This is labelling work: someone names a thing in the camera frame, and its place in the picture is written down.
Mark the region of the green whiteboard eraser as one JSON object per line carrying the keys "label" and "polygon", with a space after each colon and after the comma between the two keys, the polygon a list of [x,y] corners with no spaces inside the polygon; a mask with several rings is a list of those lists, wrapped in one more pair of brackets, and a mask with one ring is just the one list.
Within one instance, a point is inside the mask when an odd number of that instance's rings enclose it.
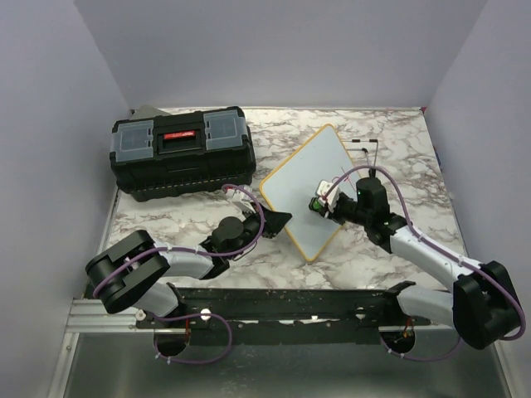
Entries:
{"label": "green whiteboard eraser", "polygon": [[317,197],[313,197],[310,200],[309,209],[313,212],[319,213],[321,216],[326,212],[326,207],[319,202]]}

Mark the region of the yellow framed whiteboard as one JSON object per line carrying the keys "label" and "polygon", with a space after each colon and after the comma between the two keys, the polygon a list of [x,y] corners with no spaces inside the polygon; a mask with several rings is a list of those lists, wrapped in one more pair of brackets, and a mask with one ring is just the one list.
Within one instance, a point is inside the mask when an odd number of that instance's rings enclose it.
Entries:
{"label": "yellow framed whiteboard", "polygon": [[260,183],[260,193],[270,209],[292,215],[285,230],[308,262],[319,256],[340,229],[311,211],[310,200],[321,181],[335,182],[353,167],[338,131],[326,124]]}

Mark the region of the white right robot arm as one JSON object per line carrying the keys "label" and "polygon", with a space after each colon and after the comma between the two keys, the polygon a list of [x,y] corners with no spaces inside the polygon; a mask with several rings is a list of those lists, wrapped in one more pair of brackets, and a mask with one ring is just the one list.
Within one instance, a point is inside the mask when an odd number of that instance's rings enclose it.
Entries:
{"label": "white right robot arm", "polygon": [[410,316],[430,319],[454,328],[478,350],[522,336],[524,311],[504,265],[459,255],[422,234],[407,214],[391,211],[386,188],[376,177],[357,181],[356,194],[351,198],[337,182],[321,181],[309,209],[340,225],[361,226],[373,244],[413,263],[444,286],[438,291],[411,282],[398,285],[392,298],[382,303],[388,323],[398,325]]}

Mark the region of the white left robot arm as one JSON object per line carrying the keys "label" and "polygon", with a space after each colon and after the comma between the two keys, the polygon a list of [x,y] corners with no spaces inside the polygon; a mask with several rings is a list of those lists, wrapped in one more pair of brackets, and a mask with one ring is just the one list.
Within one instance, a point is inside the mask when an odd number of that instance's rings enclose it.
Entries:
{"label": "white left robot arm", "polygon": [[247,246],[261,237],[275,237],[291,218],[289,212],[264,207],[245,213],[242,220],[225,217],[197,248],[181,250],[158,245],[146,230],[135,231],[86,265],[93,297],[107,313],[136,307],[154,313],[165,327],[176,327],[183,320],[184,308],[174,289],[159,282],[161,278],[214,279],[228,270],[230,261]]}

